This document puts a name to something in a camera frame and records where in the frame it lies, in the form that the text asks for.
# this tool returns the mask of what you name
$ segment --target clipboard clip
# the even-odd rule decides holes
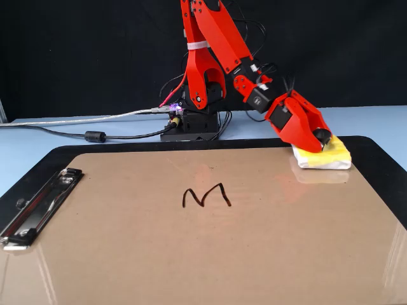
[[[82,177],[81,170],[66,168],[56,172],[31,200],[18,200],[21,211],[0,233],[3,250],[30,247]]]

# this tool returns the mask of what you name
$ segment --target cable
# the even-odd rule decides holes
[[[265,26],[264,26],[263,24],[261,24],[260,22],[257,22],[257,21],[255,21],[255,20],[236,19],[236,18],[232,18],[232,19],[233,19],[233,21],[235,21],[235,22],[244,22],[245,24],[247,24],[247,23],[254,24],[254,25],[261,31],[261,33],[263,34],[263,37],[264,37],[263,43],[261,44],[261,46],[260,46],[256,51],[254,51],[254,52],[252,53],[252,56],[254,57],[254,56],[264,47],[264,45],[266,44],[266,41],[267,41],[267,31],[266,31]]]
[[[266,121],[266,119],[255,119],[254,117],[252,117],[252,116],[249,114],[249,111],[247,111],[247,103],[244,103],[244,112],[246,112],[246,115],[247,115],[251,120],[253,120],[253,121],[255,121],[255,122],[261,123],[261,122]]]
[[[50,130],[50,129],[46,129],[44,127],[40,127],[40,126],[28,126],[28,125],[24,125],[24,126],[1,126],[1,128],[25,128],[25,129],[35,129],[35,130],[41,130],[43,132],[48,132],[50,134],[53,135],[60,135],[62,137],[70,137],[70,138],[85,138],[85,135],[82,133],[66,133],[66,132],[56,132],[55,130]]]
[[[164,91],[165,87],[167,87],[172,81],[175,81],[175,80],[177,80],[177,79],[179,79],[179,78],[181,78],[181,77],[183,77],[183,76],[184,76],[184,74],[182,73],[181,75],[178,75],[178,76],[174,77],[173,79],[170,79],[169,81],[167,81],[167,82],[161,87],[159,97],[160,97],[160,100],[161,100],[162,102],[164,101],[164,100],[162,99],[162,95],[163,95],[163,91]]]
[[[229,3],[228,5],[226,5],[226,8],[228,8],[228,7],[231,6],[232,4],[235,4],[235,5],[237,6],[237,8],[238,8],[238,10],[239,10],[239,12],[240,12],[242,18],[245,20],[246,18],[245,18],[244,14],[243,14],[242,8],[240,7],[240,5],[239,5],[236,1],[231,0],[230,3]],[[246,34],[245,34],[245,36],[244,36],[244,41],[246,42],[246,41],[247,41],[247,35],[248,35],[248,33],[249,33],[249,28],[248,28],[247,24],[246,24],[245,26],[246,26]]]
[[[181,80],[181,82],[179,83],[179,85],[177,86],[177,88],[175,88],[174,91],[172,91],[172,92],[170,92],[170,94],[168,94],[168,97],[165,98],[165,100],[160,104],[160,106],[158,106],[158,108],[163,107],[163,106],[170,100],[170,98],[172,98],[172,96],[174,95],[174,93],[177,92],[177,91],[180,89],[180,87],[182,87],[182,85],[183,85],[184,82],[185,82],[185,79],[186,79],[186,70],[185,70],[183,79]]]
[[[88,142],[97,142],[97,143],[104,143],[107,139],[115,139],[115,140],[132,140],[132,139],[143,139],[148,137],[154,137],[155,135],[161,135],[175,127],[179,124],[179,118],[174,118],[171,120],[171,124],[164,128],[163,130],[159,130],[153,133],[147,133],[145,135],[130,135],[130,136],[119,136],[119,135],[106,135],[104,132],[85,132],[85,133],[66,133],[66,132],[57,132],[55,130],[49,130],[40,126],[1,126],[2,128],[26,128],[26,129],[35,129],[41,130],[43,132],[48,132],[53,135],[60,135],[63,137],[71,137],[71,138],[84,138]]]
[[[149,137],[154,137],[155,135],[161,135],[162,133],[165,133],[176,126],[168,126],[164,128],[163,130],[160,130],[158,132],[153,132],[153,133],[147,133],[146,135],[129,135],[129,136],[120,136],[120,135],[106,135],[106,139],[111,139],[111,140],[133,140],[133,139],[143,139],[143,138],[149,138]]]
[[[294,90],[295,75],[293,73],[288,74],[286,77],[282,78],[282,81],[284,82],[284,86],[286,87],[287,97],[290,97]]]
[[[71,120],[64,120],[64,121],[48,121],[48,122],[24,122],[24,123],[3,123],[0,124],[0,127],[12,127],[12,126],[25,126],[25,125],[69,125],[69,124],[83,124],[83,123],[95,123],[100,121],[105,121],[108,119],[117,119],[123,118],[125,116],[132,116],[134,114],[146,114],[146,113],[166,113],[169,112],[169,107],[155,107],[151,109],[144,109],[138,111],[132,111],[123,114],[117,114],[114,116],[104,116],[101,118],[94,118],[94,119],[71,119]]]
[[[277,65],[276,65],[275,63],[273,63],[273,62],[270,62],[270,63],[268,63],[268,64],[262,65],[262,66],[260,67],[260,69],[264,69],[265,67],[267,67],[267,69],[265,69],[262,73],[260,73],[259,76],[258,76],[257,79],[256,79],[256,84],[257,84],[258,86],[261,85],[261,77],[262,77],[263,75],[266,75],[266,74],[268,74],[268,73],[277,72],[277,69],[278,69]]]
[[[233,117],[233,114],[231,111],[226,111],[226,114],[224,116],[224,120],[219,128],[219,131],[212,137],[210,138],[210,140],[216,140],[218,138],[220,138],[220,136],[224,133],[224,131],[227,129],[227,127],[230,124],[230,121]]]
[[[184,56],[183,56],[183,59],[181,60],[181,71],[185,71],[185,69],[184,69],[184,60],[185,60],[185,58],[186,58],[189,54],[190,54],[189,51],[186,52],[186,53],[184,54]]]

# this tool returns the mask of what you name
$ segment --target table surface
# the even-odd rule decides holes
[[[407,137],[405,133],[407,130],[407,105],[323,108],[320,110],[326,123],[335,135],[362,135],[369,137],[407,170]],[[95,130],[106,132],[108,135],[138,135],[163,129],[167,124],[167,118],[166,114],[148,114],[101,123],[47,126],[47,128],[69,133],[85,133],[88,130]],[[60,119],[74,118],[18,119],[15,122],[56,121]],[[250,120],[244,112],[235,111],[233,112],[233,119],[228,129],[223,133],[221,139],[263,139],[275,137],[277,135],[269,122],[257,123]],[[160,141],[159,136],[124,142],[158,141]],[[120,142],[123,141],[115,140],[108,143],[117,144]],[[59,137],[37,130],[17,128],[4,128],[0,130],[0,196],[52,149],[60,146],[89,144],[91,143],[83,139]]]

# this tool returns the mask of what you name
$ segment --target black backdrop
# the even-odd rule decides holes
[[[407,1],[237,2],[268,31],[258,58],[296,71],[296,89],[317,107],[406,104]],[[9,119],[159,104],[186,52],[180,11],[179,0],[0,1],[0,99]],[[259,44],[250,27],[250,49]],[[226,103],[243,105],[233,90]]]

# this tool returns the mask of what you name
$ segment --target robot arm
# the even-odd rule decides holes
[[[284,142],[320,152],[331,139],[321,113],[295,90],[281,95],[273,79],[261,74],[222,1],[181,0],[181,10],[189,49],[189,95],[197,109],[207,106],[206,81],[219,83],[225,98],[224,71],[232,77],[243,102],[266,112],[265,119]]]

